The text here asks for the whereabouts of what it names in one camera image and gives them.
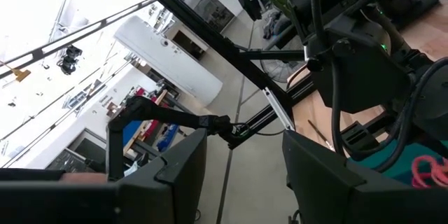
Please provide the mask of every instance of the wooden table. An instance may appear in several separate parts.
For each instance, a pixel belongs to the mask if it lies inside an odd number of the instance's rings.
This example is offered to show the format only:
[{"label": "wooden table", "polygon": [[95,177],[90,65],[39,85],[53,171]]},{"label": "wooden table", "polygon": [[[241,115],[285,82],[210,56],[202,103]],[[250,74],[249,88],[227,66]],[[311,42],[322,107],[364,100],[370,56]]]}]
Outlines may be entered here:
[{"label": "wooden table", "polygon": [[[434,7],[425,16],[420,18],[402,35],[411,48],[426,53],[432,60],[448,56],[448,0],[441,0],[440,5]],[[299,81],[309,73],[304,70],[294,82]],[[355,121],[361,124],[369,122],[382,112],[381,107],[375,107],[356,114],[341,114],[341,129],[345,129]],[[320,94],[315,91],[299,104],[293,107],[295,126],[297,132],[327,147],[321,137],[309,125],[312,121],[330,142],[331,137],[331,108],[323,104]]]}]

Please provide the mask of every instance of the teal fabric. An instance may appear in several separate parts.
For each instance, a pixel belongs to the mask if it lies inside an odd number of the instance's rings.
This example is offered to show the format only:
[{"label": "teal fabric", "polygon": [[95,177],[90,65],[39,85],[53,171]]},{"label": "teal fabric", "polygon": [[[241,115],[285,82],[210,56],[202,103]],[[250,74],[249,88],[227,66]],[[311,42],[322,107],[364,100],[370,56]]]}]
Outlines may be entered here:
[{"label": "teal fabric", "polygon": [[[448,143],[446,143],[446,141],[444,141],[443,144],[448,147]],[[381,162],[383,162],[387,157],[389,157],[396,146],[397,141],[393,141],[383,151],[375,153],[374,155],[371,155],[370,157],[364,159],[361,162],[356,162],[353,161],[352,159],[349,160],[364,167],[373,168],[379,165]],[[438,160],[442,159],[440,155],[428,149],[427,147],[413,143],[409,146],[406,146],[405,150],[403,151],[398,161],[390,169],[385,171],[383,175],[410,185],[412,179],[412,173],[411,173],[412,161],[414,160],[414,158],[417,158],[421,155],[430,155]],[[422,163],[419,168],[419,171],[422,172],[429,172],[429,170],[430,167],[426,163]]]}]

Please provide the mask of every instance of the gray floor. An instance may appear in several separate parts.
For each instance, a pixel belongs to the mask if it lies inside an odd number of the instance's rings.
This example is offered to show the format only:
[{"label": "gray floor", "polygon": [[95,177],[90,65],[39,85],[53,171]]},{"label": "gray floor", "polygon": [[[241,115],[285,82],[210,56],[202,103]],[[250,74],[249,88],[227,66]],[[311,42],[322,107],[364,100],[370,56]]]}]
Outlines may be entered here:
[{"label": "gray floor", "polygon": [[[253,25],[247,14],[242,13],[224,35],[241,46],[260,48],[263,45],[260,26],[259,22]],[[268,104],[264,95],[257,92],[257,87],[216,52],[207,51],[201,64],[224,85],[207,108],[202,108],[186,95],[182,96],[181,102],[196,114],[229,115],[233,121],[244,122]],[[281,125],[276,120],[263,132],[280,130]],[[198,223],[286,223],[288,215],[292,215],[298,206],[293,192],[286,187],[281,135],[253,136],[233,151],[219,222],[218,210],[229,152],[224,140],[218,136],[209,137],[206,175],[199,203],[202,217]]]}]

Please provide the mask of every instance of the pink cable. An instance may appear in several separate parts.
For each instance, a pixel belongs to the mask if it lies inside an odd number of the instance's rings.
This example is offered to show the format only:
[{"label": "pink cable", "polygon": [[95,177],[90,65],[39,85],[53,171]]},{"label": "pink cable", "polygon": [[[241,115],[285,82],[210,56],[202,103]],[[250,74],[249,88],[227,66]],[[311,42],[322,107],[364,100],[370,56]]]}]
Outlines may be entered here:
[{"label": "pink cable", "polygon": [[[428,162],[431,172],[419,173],[420,162]],[[417,157],[412,162],[412,186],[415,188],[429,188],[430,186],[424,182],[424,179],[432,179],[438,186],[448,187],[448,160],[443,158],[444,164],[438,164],[434,157],[423,155]]]}]

